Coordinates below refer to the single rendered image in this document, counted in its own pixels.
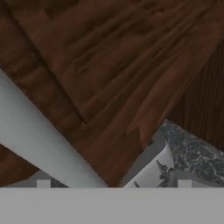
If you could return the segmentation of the dark wooden cabinet door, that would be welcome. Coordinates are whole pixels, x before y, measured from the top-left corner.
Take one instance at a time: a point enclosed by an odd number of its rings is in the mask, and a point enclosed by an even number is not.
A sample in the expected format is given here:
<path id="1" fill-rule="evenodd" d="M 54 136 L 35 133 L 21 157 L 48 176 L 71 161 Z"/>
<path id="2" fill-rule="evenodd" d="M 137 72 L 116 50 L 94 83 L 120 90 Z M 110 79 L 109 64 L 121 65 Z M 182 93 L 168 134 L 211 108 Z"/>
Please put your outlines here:
<path id="1" fill-rule="evenodd" d="M 224 0 L 0 0 L 0 69 L 109 186 L 224 39 Z M 0 143 L 0 187 L 40 169 Z"/>
<path id="2" fill-rule="evenodd" d="M 224 39 L 168 119 L 224 151 Z"/>

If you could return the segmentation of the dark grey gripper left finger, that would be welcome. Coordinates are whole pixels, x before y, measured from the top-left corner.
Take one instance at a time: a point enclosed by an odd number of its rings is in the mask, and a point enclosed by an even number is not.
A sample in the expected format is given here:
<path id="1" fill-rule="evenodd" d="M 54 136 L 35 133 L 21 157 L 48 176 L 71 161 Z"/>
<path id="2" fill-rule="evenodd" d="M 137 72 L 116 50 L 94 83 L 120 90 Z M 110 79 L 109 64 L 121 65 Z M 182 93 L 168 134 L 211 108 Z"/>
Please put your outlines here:
<path id="1" fill-rule="evenodd" d="M 64 188 L 66 185 L 60 183 L 57 179 L 52 178 L 43 171 L 38 171 L 31 177 L 18 181 L 14 184 L 8 185 L 8 187 L 24 187 L 24 188 Z"/>

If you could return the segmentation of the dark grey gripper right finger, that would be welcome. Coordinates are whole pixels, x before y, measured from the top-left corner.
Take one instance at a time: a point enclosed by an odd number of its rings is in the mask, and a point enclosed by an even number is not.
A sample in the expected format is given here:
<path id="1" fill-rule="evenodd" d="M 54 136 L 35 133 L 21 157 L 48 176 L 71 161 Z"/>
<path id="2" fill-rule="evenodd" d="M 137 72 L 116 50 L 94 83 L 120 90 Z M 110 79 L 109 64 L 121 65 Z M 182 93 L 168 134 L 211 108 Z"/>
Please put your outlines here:
<path id="1" fill-rule="evenodd" d="M 168 171 L 168 187 L 174 188 L 210 188 L 221 187 L 221 185 L 198 178 L 188 171 L 171 170 Z"/>

